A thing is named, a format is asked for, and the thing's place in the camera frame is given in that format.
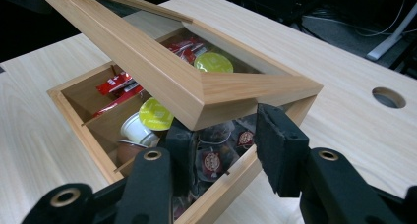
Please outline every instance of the light wood tabletop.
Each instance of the light wood tabletop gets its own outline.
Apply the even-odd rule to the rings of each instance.
[[[208,24],[322,84],[301,125],[310,147],[344,154],[371,185],[396,196],[417,185],[417,82],[224,0],[161,6]],[[0,223],[20,223],[67,183],[108,185],[47,91],[110,59],[76,35],[0,64]],[[373,97],[399,93],[402,108]],[[279,198],[261,172],[216,223],[302,223],[299,199]]]

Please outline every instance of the dark background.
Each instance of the dark background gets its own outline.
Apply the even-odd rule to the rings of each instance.
[[[159,4],[167,0],[147,1]],[[238,5],[243,4],[243,0],[227,1]],[[284,9],[279,4],[282,6],[285,0],[268,1],[273,6],[272,9]],[[352,13],[353,16],[360,16],[369,22],[379,22],[384,26],[394,19],[397,9],[392,7],[399,6],[402,0],[355,0],[356,3],[352,2],[352,0],[327,1],[340,4],[342,9]],[[409,11],[413,2],[415,1],[407,0],[404,11]],[[51,9],[49,14],[40,14],[6,0],[0,0],[0,62],[78,33],[79,31],[76,28],[53,9]]]

